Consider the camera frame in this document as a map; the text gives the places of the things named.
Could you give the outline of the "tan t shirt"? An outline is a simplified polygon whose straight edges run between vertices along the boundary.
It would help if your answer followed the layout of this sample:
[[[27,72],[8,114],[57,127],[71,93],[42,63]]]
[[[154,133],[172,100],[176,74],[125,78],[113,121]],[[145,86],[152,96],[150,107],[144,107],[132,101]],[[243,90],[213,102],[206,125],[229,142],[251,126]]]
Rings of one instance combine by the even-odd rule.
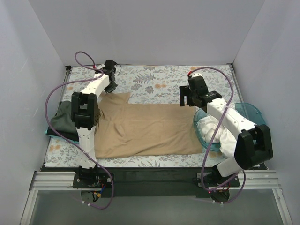
[[[194,107],[130,104],[129,98],[130,93],[101,95],[101,117],[95,134],[97,159],[203,151],[194,130]]]

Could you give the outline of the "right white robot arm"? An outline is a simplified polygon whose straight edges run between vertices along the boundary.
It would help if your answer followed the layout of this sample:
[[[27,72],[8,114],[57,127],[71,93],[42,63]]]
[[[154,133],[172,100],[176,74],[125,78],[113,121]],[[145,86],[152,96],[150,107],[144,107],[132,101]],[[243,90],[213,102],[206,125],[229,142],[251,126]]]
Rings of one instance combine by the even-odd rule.
[[[202,75],[189,75],[188,85],[180,86],[180,105],[197,106],[227,128],[237,141],[233,156],[213,166],[203,181],[223,186],[229,177],[273,158],[270,129],[257,125],[230,108],[216,91],[209,91]]]

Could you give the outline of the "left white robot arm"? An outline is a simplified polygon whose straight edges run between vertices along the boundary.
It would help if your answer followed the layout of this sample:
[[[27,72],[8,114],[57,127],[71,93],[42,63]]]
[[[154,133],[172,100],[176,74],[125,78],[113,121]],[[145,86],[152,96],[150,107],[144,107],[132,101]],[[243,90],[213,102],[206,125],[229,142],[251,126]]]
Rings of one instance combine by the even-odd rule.
[[[78,181],[88,187],[98,187],[100,176],[96,165],[94,138],[100,119],[98,98],[103,91],[107,93],[116,89],[115,83],[117,63],[106,60],[100,72],[96,72],[82,91],[74,92],[71,97],[71,119],[75,124],[82,149],[79,156]]]

